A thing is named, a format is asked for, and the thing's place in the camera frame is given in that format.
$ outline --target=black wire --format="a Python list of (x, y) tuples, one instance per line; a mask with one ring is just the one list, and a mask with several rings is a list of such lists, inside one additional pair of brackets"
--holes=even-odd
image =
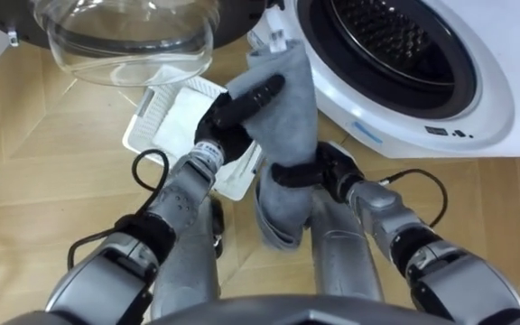
[(114, 232), (114, 229), (110, 228), (108, 230), (100, 231), (96, 234), (81, 238), (77, 242), (73, 243), (70, 246), (70, 250), (68, 251), (68, 270), (71, 270), (73, 268), (75, 254), (76, 254), (76, 250), (78, 250), (78, 248), (80, 248), (81, 246), (84, 246), (85, 244), (99, 240), (103, 237), (108, 237), (113, 232)]
[(434, 228), (442, 221), (442, 218), (444, 217), (444, 214), (447, 213), (447, 209), (449, 208), (449, 194), (447, 193), (447, 189), (446, 189), (446, 187), (444, 186), (444, 184), (442, 183), (441, 180), (439, 180), (436, 176), (434, 176), (433, 174), (431, 174), (431, 173), (429, 173), (429, 172), (427, 172), (425, 170), (422, 170), (422, 169), (410, 169), (410, 170), (398, 172), (398, 173), (396, 173), (396, 174), (394, 174), (392, 176), (386, 177), (382, 181), (388, 181), (389, 183), (392, 183), (392, 182), (395, 182), (395, 181), (403, 178), (404, 176), (412, 174), (412, 173), (419, 173), (421, 175), (424, 175), (424, 176), (428, 177), (429, 179), (434, 181), (439, 186), (439, 189), (441, 190), (441, 194), (442, 194), (441, 211), (439, 212), (437, 217), (429, 224), (429, 226), (431, 228)]
[[(145, 156), (148, 154), (157, 154), (162, 158), (163, 161), (163, 171), (162, 171), (162, 177), (160, 178), (160, 181), (155, 187), (152, 187), (148, 184), (146, 184), (140, 176), (137, 174), (137, 166), (140, 163), (140, 161), (143, 160)], [(141, 187), (145, 188), (146, 190), (149, 190), (152, 192), (152, 195), (148, 198), (148, 200), (145, 201), (145, 203), (142, 205), (142, 207), (137, 210), (135, 213), (136, 215), (144, 213), (150, 205), (152, 205), (153, 201), (160, 195), (160, 192), (163, 189), (163, 185), (165, 185), (166, 180), (168, 179), (168, 174), (170, 173), (170, 161), (168, 160), (168, 156), (161, 150), (158, 149), (150, 149), (146, 150), (143, 153), (140, 153), (135, 157), (134, 162), (132, 162), (132, 176), (134, 177), (134, 181), (140, 184)]]
[[(148, 184), (146, 184), (140, 176), (137, 173), (137, 167), (139, 163), (145, 158), (145, 156), (149, 154), (157, 154), (162, 158), (163, 161), (163, 171), (162, 171), (162, 177), (160, 178), (160, 181), (158, 181), (158, 184), (155, 187), (152, 187)], [(144, 189), (150, 191), (152, 195), (148, 198), (148, 200), (145, 201), (145, 203), (142, 205), (142, 207), (137, 210), (135, 213), (136, 216), (142, 215), (149, 207), (152, 205), (152, 203), (155, 201), (155, 199), (158, 197), (160, 192), (163, 189), (163, 185), (165, 185), (166, 180), (168, 179), (168, 174), (170, 173), (170, 161), (168, 160), (168, 156), (161, 150), (158, 149), (150, 149), (146, 150), (140, 154), (138, 154), (134, 162), (132, 162), (132, 176), (134, 177), (134, 181), (136, 181), (141, 187)], [(78, 248), (81, 246), (84, 246), (85, 244), (89, 244), (91, 242), (94, 242), (96, 240), (102, 239), (104, 237), (108, 237), (109, 235), (116, 232), (117, 229), (112, 227), (110, 229), (98, 232), (96, 234), (81, 238), (80, 240), (73, 243), (73, 245), (70, 246), (70, 250), (68, 250), (68, 270), (71, 270), (74, 266), (74, 259), (75, 254)]]

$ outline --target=gray cloth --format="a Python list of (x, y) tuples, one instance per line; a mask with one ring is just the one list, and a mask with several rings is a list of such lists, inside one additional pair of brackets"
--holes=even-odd
[(311, 213), (312, 187), (288, 189), (273, 181), (271, 166), (312, 163), (318, 143), (318, 109), (311, 65), (304, 45), (288, 41), (288, 50), (271, 53), (264, 47), (248, 54), (250, 70), (230, 81), (237, 98), (274, 74), (286, 79), (283, 91), (268, 106), (243, 124), (260, 144), (268, 165), (255, 189), (258, 226), (267, 245), (294, 250), (302, 240), (302, 227)]

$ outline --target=blue stripe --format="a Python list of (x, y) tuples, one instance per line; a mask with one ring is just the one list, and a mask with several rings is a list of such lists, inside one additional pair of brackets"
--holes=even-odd
[(366, 136), (368, 136), (372, 141), (376, 142), (377, 144), (382, 144), (382, 140), (377, 137), (376, 135), (373, 135), (372, 133), (370, 133), (370, 131), (368, 131), (363, 125), (361, 125), (359, 122), (354, 122), (352, 124), (355, 128), (358, 129), (358, 131), (362, 132), (363, 134), (365, 134)]

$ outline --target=washing machine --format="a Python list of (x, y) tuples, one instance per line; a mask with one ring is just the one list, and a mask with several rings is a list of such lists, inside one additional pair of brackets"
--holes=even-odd
[(320, 110), (391, 158), (520, 156), (520, 0), (280, 0)]

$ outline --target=white tray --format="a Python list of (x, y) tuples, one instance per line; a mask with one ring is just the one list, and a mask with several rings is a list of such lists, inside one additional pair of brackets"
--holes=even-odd
[[(216, 98), (222, 92), (226, 92), (225, 88), (201, 77), (171, 85), (149, 87), (125, 131), (122, 141), (125, 148), (134, 153), (154, 148), (161, 149), (168, 154), (171, 167), (178, 162), (181, 157), (169, 154), (165, 145), (163, 148), (160, 148), (152, 140), (183, 87), (192, 88), (210, 98)], [(188, 109), (186, 109), (186, 118), (190, 118)], [(150, 155), (147, 158), (153, 162), (163, 164), (158, 156)], [(260, 146), (254, 143), (239, 160), (232, 162), (235, 164), (232, 167), (236, 167), (234, 171), (227, 174), (222, 172), (223, 170), (228, 170), (226, 166), (220, 169), (213, 189), (231, 200), (243, 199), (255, 177), (256, 169), (261, 160), (262, 150)]]

